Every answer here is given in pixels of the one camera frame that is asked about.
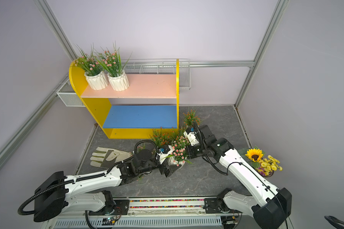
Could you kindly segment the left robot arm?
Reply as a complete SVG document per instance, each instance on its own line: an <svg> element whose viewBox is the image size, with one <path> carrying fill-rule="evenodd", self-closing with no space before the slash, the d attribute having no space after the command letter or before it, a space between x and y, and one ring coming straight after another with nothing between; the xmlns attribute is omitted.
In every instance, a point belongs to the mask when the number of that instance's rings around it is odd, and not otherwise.
<svg viewBox="0 0 344 229"><path fill-rule="evenodd" d="M134 154L114 163L109 169L78 176L65 176L63 171L53 173L20 205L19 215L33 215L35 222L43 222L69 211L107 209L113 212L116 203L105 189L132 183L159 169L166 177L173 172L172 161L177 143L158 147L152 140L139 141Z"/></svg>

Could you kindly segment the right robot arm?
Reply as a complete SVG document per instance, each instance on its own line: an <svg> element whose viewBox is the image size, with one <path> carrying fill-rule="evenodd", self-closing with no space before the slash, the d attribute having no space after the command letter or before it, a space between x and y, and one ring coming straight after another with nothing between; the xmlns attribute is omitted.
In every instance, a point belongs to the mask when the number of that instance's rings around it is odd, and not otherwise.
<svg viewBox="0 0 344 229"><path fill-rule="evenodd" d="M206 205L207 209L237 210L251 216L262 229L289 228L292 194L286 188L278 189L262 177L228 140L216 139L207 125L194 123L184 136L191 143L188 152L192 157L201 156L220 174L233 174L251 194L245 196L225 189L217 195L213 206Z"/></svg>

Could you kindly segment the pink flower pot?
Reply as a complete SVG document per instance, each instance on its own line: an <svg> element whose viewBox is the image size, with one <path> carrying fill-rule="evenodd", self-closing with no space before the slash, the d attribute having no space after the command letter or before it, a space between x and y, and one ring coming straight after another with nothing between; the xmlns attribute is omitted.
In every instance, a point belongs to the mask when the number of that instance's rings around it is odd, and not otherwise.
<svg viewBox="0 0 344 229"><path fill-rule="evenodd" d="M109 82L106 79L103 67L100 65L94 47L91 46L90 54L87 54L78 45L76 46L80 55L75 59L75 66L84 71L84 76L92 90L105 89Z"/></svg>
<svg viewBox="0 0 344 229"><path fill-rule="evenodd" d="M125 91L129 88L130 83L125 73L125 67L129 59L123 65L119 48L116 43L113 43L113 51L108 48L103 50L103 53L97 53L97 62L107 73L109 83L112 89L116 92Z"/></svg>
<svg viewBox="0 0 344 229"><path fill-rule="evenodd" d="M175 165L177 167L182 167L185 163L192 164L188 160L187 147L190 142L187 137L180 136L172 142L172 152L167 156L168 164Z"/></svg>

